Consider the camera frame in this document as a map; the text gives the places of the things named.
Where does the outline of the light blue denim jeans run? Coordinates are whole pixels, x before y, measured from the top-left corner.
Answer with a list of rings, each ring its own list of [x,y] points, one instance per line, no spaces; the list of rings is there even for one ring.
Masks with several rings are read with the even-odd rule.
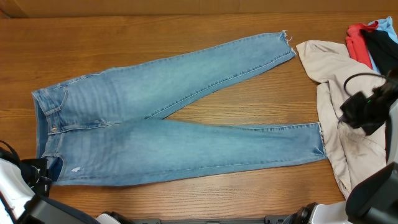
[[[33,92],[37,157],[58,185],[125,186],[326,158],[318,123],[207,126],[169,116],[295,55],[284,32],[83,75]]]

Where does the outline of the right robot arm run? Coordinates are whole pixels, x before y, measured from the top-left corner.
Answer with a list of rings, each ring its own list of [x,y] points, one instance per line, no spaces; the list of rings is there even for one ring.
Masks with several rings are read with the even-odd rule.
[[[386,126],[386,166],[359,183],[345,202],[311,203],[285,216],[281,224],[397,223],[397,69],[384,76],[385,83],[370,97],[359,91],[342,105],[340,121],[367,135]]]

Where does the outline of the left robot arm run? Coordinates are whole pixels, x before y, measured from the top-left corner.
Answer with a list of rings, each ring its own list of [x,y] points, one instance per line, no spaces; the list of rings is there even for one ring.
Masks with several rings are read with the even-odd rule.
[[[116,212],[97,218],[49,198],[52,172],[46,159],[20,159],[1,141],[1,220],[6,223],[132,224]]]

